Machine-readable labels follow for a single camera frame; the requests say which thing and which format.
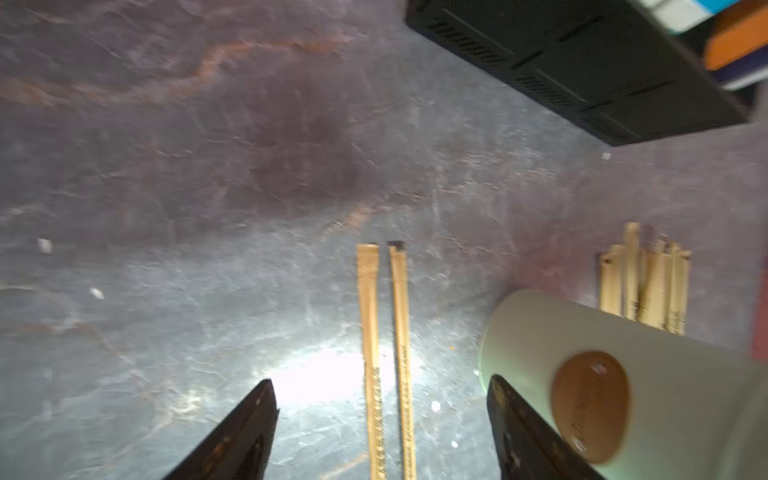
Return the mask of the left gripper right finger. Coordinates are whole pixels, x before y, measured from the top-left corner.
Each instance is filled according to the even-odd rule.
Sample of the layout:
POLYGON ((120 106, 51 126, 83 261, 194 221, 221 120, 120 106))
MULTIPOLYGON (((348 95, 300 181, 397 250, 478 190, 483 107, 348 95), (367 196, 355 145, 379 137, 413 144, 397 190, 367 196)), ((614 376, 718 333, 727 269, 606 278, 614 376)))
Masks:
POLYGON ((603 480, 498 374, 487 408, 503 480, 603 480))

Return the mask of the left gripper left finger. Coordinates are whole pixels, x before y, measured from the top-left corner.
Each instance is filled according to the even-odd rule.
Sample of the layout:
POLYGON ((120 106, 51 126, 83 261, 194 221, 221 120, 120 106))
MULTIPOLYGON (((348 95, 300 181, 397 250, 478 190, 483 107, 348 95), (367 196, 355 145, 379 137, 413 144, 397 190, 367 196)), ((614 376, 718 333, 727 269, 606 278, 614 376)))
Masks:
POLYGON ((264 379, 165 479, 262 480, 278 417, 272 381, 264 379))

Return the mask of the green metal cup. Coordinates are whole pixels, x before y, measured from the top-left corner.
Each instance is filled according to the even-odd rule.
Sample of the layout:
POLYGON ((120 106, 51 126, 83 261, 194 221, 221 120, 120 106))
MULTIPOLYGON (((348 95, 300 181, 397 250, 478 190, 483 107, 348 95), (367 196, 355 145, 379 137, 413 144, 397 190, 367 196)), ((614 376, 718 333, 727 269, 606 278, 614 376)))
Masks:
POLYGON ((608 479, 767 475, 764 362, 520 290, 492 314, 478 368, 608 479))

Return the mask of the paper straw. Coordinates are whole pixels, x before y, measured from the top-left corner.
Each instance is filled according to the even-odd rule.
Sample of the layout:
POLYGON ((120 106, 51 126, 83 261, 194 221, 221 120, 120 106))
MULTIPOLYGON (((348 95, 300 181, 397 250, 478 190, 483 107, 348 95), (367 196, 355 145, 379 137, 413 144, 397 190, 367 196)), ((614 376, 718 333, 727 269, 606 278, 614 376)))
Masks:
POLYGON ((386 478, 386 454, 384 446, 378 335, 378 245, 371 243, 359 244, 356 253, 356 266, 358 300, 362 327, 370 478, 384 480, 386 478))
POLYGON ((393 292, 403 478, 405 480, 416 480, 417 469, 412 375, 410 365, 410 312, 407 255, 403 242, 390 242, 388 248, 393 292))

